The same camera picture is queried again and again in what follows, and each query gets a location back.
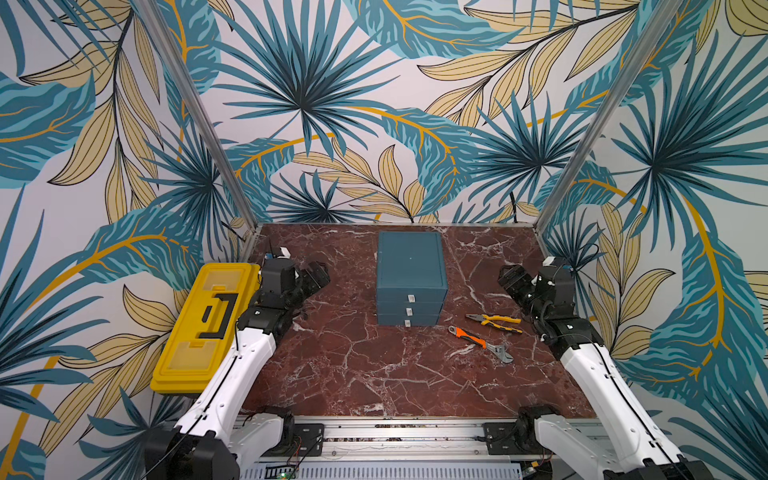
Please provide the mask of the teal drawer cabinet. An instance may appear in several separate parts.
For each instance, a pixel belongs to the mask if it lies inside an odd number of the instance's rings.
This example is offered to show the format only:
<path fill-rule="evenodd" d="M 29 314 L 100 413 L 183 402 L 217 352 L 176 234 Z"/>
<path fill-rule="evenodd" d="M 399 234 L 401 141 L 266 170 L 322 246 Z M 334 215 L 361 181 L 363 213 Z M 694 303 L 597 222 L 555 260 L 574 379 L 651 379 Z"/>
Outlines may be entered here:
<path fill-rule="evenodd" d="M 381 326 L 435 326 L 448 293 L 441 235 L 383 231 L 378 236 L 376 313 Z"/>

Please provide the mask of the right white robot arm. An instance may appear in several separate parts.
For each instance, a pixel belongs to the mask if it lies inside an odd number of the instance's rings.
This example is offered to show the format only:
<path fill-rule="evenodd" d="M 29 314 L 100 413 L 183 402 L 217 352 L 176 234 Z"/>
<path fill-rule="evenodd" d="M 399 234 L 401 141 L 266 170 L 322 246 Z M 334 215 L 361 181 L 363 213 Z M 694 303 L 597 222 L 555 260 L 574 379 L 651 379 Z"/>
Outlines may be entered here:
<path fill-rule="evenodd" d="M 605 449 L 553 407 L 520 409 L 511 430 L 525 453 L 552 453 L 583 479 L 710 479 L 706 464 L 687 459 L 662 432 L 622 378 L 591 322 L 576 313 L 575 283 L 564 259 L 549 257 L 537 275 L 519 264 L 498 283 L 518 304 L 553 357 L 574 378 L 612 447 Z"/>

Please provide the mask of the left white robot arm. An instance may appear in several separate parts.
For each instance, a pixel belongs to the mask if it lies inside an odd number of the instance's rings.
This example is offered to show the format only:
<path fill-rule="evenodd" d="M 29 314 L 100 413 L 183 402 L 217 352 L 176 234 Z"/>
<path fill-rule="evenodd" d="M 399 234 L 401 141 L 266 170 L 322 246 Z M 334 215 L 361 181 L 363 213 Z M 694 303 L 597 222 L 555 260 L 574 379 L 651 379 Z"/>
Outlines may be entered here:
<path fill-rule="evenodd" d="M 286 257 L 202 267 L 150 382 L 164 395 L 194 397 L 144 447 L 147 479 L 237 479 L 275 450 L 300 450 L 289 410 L 265 407 L 237 421 L 252 386 L 303 303 L 330 282 L 328 268 Z"/>

